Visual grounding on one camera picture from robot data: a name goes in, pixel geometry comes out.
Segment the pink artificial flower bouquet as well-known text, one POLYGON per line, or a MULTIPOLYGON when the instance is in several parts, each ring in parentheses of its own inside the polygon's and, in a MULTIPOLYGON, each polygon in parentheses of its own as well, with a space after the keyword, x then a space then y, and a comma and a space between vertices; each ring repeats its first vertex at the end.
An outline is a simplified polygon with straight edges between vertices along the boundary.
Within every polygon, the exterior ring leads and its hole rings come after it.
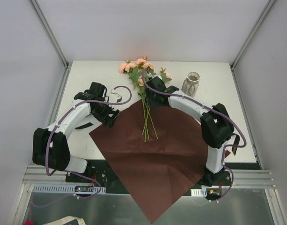
MULTIPOLYGON (((132 62, 131 60, 126 60, 119 66, 118 71, 121 74, 128 75, 129 80, 133 83, 134 89, 138 90, 138 95, 141 97, 144 116, 144 126, 142 131, 144 141, 150 141, 150 131, 148 128, 149 123, 152 124, 152 130, 154 131, 156 138, 158 138, 157 131, 155 129, 150 113, 151 108, 147 106, 145 93, 145 90, 147 88, 145 85, 145 83, 147 82, 145 75, 148 71, 155 72, 154 65, 147 60, 147 57, 144 57, 137 59, 135 62, 132 62)), ((161 70, 156 74, 161 75, 162 81, 164 83, 168 83, 172 80, 169 73, 166 72, 165 68, 161 68, 161 70)))

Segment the red and maroon wrapping paper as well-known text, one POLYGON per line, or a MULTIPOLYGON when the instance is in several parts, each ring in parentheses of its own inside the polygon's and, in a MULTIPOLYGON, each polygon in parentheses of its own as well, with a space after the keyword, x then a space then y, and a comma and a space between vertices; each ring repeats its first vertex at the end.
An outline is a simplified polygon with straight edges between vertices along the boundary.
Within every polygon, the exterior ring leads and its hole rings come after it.
POLYGON ((112 128, 90 132, 124 187, 150 222, 155 222, 204 175, 207 145, 201 126, 186 113, 156 107, 150 111, 145 141, 143 104, 123 110, 112 128))

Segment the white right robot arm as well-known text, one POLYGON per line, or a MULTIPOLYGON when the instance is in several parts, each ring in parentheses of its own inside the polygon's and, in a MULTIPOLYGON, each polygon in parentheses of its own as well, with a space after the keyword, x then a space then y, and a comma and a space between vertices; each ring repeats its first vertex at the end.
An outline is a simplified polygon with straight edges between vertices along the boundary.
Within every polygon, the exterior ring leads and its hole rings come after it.
POLYGON ((234 132, 225 106, 220 103, 213 106, 203 105, 175 86, 166 87, 159 77, 151 78, 144 84, 149 107, 167 106, 178 109, 200 123, 202 138, 208 151, 204 176, 199 183, 208 187, 217 184, 225 170, 223 161, 226 151, 223 147, 234 132))

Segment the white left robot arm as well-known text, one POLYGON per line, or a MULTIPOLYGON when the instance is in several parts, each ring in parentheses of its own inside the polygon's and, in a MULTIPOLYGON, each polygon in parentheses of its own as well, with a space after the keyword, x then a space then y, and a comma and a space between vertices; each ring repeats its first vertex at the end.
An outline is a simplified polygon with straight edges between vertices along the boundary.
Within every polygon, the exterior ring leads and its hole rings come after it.
POLYGON ((92 82, 88 90, 74 96, 70 108, 60 119, 47 128, 37 128, 33 134, 33 163, 58 171, 76 172, 81 182, 92 179, 92 170, 88 161, 71 155, 68 138, 79 123, 92 115, 107 128, 111 128, 120 114, 106 101, 107 88, 92 82))

